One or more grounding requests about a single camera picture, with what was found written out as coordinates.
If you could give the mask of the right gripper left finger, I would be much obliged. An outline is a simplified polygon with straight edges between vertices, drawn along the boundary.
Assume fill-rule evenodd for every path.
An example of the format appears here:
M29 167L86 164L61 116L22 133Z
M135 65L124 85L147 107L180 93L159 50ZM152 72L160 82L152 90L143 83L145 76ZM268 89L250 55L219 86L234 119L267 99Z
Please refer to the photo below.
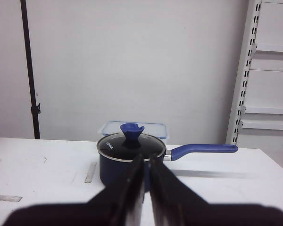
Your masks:
M144 161L124 172L86 203L42 204L14 211L6 226L138 226L144 200Z

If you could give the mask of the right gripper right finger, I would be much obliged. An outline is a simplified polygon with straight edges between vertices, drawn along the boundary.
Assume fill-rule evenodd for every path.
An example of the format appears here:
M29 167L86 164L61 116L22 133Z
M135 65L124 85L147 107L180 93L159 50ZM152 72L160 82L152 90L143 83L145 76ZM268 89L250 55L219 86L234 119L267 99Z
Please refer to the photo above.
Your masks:
M150 197L157 226L283 226L283 211L259 204L210 204L157 157L149 162Z

